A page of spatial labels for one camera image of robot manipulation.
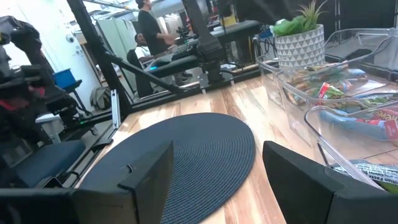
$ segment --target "black placemat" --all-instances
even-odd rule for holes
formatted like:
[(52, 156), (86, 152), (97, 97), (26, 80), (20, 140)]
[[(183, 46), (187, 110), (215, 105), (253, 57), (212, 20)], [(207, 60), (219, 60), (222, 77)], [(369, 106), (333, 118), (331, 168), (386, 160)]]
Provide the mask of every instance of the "black placemat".
[(103, 167), (111, 172), (171, 140), (174, 166), (162, 223), (198, 223), (239, 189), (254, 162), (251, 130), (225, 114), (178, 116), (139, 131), (104, 156), (80, 188), (90, 189), (104, 176)]

